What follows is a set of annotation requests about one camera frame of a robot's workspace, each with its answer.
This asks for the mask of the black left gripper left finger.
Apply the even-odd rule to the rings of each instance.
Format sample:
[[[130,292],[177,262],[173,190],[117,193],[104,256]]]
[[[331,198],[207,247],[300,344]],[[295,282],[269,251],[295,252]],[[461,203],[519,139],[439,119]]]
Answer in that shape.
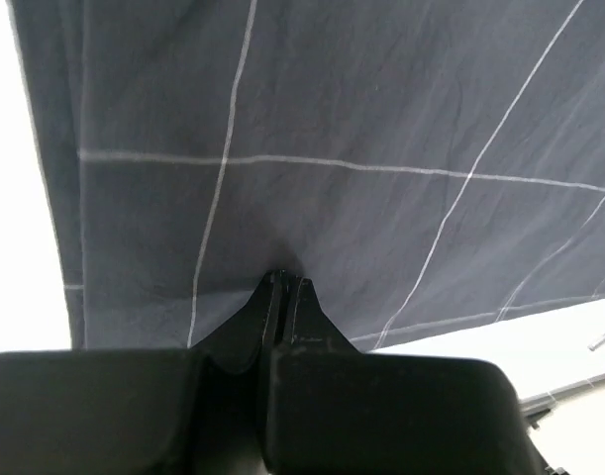
[[[256,368],[277,286],[189,349],[0,353],[0,474],[261,474]]]

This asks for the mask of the dark checked cloth placemat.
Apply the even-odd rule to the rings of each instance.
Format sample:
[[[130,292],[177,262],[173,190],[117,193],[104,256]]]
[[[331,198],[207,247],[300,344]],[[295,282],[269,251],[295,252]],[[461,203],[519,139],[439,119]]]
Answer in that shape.
[[[309,278],[362,350],[605,298],[605,1],[14,1],[76,348]]]

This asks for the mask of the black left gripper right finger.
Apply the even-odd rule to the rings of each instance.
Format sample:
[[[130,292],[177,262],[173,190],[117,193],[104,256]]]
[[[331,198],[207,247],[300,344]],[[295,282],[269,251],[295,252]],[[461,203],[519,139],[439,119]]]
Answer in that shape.
[[[539,474],[516,392],[494,364],[358,351],[311,281],[266,277],[261,445],[273,474]]]

